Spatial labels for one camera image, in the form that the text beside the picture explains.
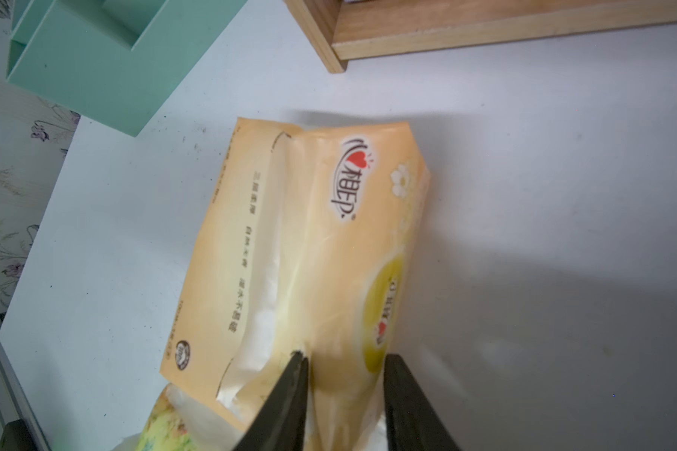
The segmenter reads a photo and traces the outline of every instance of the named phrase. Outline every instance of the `printed logo badge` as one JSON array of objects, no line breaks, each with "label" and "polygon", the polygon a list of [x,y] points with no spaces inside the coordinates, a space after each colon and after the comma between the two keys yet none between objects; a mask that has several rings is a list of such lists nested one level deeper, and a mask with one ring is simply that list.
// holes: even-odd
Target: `printed logo badge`
[{"label": "printed logo badge", "polygon": [[342,221],[356,219],[366,176],[376,163],[365,138],[347,139],[342,144],[342,157],[334,170],[331,203]]},{"label": "printed logo badge", "polygon": [[181,340],[175,345],[175,364],[178,365],[180,371],[188,366],[188,360],[190,360],[190,345],[188,341]]}]

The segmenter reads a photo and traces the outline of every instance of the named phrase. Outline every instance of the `yellow tissue package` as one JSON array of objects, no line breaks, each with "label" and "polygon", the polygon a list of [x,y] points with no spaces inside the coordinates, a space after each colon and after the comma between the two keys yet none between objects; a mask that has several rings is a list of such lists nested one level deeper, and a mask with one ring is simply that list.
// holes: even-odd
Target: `yellow tissue package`
[{"label": "yellow tissue package", "polygon": [[161,374],[245,430],[303,351],[305,447],[364,449],[429,179],[408,123],[239,119]]}]

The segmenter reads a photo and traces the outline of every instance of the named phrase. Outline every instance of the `brand logo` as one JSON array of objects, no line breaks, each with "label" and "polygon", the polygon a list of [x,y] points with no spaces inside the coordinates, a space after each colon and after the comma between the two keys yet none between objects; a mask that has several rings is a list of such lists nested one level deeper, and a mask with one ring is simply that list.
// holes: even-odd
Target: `brand logo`
[{"label": "brand logo", "polygon": [[388,290],[386,290],[386,298],[384,299],[383,309],[381,309],[381,318],[376,325],[374,331],[376,333],[376,346],[380,347],[386,339],[386,329],[388,328],[388,320],[391,319],[391,311],[393,309],[393,300],[396,298],[396,277],[392,277],[388,282]]},{"label": "brand logo", "polygon": [[365,177],[375,163],[369,143],[364,138],[343,142],[343,155],[334,170],[331,203],[343,221],[356,219],[356,209],[361,201]]},{"label": "brand logo", "polygon": [[178,365],[178,369],[183,371],[188,366],[188,360],[190,360],[190,345],[188,341],[181,340],[175,345],[175,364]]}]

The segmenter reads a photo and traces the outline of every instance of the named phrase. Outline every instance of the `floral wallpaper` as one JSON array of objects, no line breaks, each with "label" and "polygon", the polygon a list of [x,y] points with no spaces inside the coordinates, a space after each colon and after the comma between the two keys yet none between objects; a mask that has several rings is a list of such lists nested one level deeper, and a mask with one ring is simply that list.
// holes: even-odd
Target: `floral wallpaper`
[{"label": "floral wallpaper", "polygon": [[[0,1],[0,30],[9,31],[9,6]],[[0,32],[5,54],[8,39]],[[79,120],[0,78],[0,313],[10,304]]]}]

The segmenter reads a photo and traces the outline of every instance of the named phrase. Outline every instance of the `white flower graphic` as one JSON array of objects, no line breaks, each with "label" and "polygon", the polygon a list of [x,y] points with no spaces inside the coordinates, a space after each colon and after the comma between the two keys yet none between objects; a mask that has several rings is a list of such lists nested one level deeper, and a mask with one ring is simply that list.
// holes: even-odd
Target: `white flower graphic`
[{"label": "white flower graphic", "polygon": [[408,194],[408,168],[405,165],[399,165],[395,171],[391,173],[391,181],[393,188],[391,192],[400,198],[405,198]]}]

